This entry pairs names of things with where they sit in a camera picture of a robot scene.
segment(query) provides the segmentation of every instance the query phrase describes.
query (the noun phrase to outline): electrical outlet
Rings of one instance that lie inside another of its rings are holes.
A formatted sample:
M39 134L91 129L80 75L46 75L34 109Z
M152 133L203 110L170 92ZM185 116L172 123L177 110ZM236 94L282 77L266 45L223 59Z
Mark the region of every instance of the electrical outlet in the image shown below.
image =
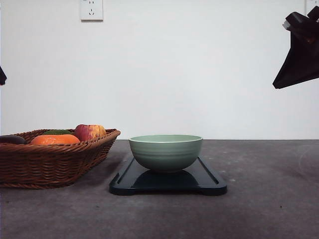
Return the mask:
M80 0L82 21L103 21L103 0Z
M319 0L305 0L306 15L307 15L315 6L319 6Z

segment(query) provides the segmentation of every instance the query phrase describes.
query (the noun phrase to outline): basket rim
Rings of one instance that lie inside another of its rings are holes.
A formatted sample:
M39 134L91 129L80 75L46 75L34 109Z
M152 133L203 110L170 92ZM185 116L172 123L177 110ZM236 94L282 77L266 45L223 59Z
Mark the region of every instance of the basket rim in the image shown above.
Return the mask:
M28 132L22 132L22 133L15 133L12 135L21 135L21 134L30 134L37 131L43 131L43 130L49 130L49 129L36 129L33 131ZM13 150L16 150L15 152L18 152L19 150L25 151L26 149L39 149L39 150L46 150L46 151L56 151L58 149L73 149L78 148L79 151L82 151L81 149L85 148L94 148L96 146L99 146L101 144L104 144L113 138L116 138L118 135L121 134L121 132L117 129L106 129L106 134L102 137L97 137L94 139L81 141L79 143L73 143L73 144L49 144L49 145L33 145L33 144L12 144L12 143L1 143L0 144L0 152L12 152Z

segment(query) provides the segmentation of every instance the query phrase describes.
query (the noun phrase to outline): green ceramic bowl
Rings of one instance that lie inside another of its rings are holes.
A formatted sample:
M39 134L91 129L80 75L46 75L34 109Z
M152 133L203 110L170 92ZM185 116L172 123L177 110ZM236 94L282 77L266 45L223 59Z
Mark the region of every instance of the green ceramic bowl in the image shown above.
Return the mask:
M147 135L129 139L136 161L156 172L177 172L198 157L203 138L193 135Z

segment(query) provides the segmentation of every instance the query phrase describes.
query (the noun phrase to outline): orange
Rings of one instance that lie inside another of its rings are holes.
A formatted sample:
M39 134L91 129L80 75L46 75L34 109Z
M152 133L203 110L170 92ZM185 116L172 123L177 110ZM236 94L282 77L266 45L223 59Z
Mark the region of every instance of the orange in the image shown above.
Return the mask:
M80 140L71 134L60 134L60 135L39 135L35 137L30 144L34 145L48 145L48 144L71 144L79 143Z

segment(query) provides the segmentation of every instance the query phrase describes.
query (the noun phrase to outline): dark tray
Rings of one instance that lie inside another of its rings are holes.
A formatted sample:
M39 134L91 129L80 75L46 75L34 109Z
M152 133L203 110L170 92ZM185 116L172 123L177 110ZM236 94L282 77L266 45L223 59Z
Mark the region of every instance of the dark tray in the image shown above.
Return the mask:
M227 185L219 174L202 159L176 173L156 173L141 166L133 158L128 161L110 183L110 193L133 195L137 193L202 193L209 196L227 192Z

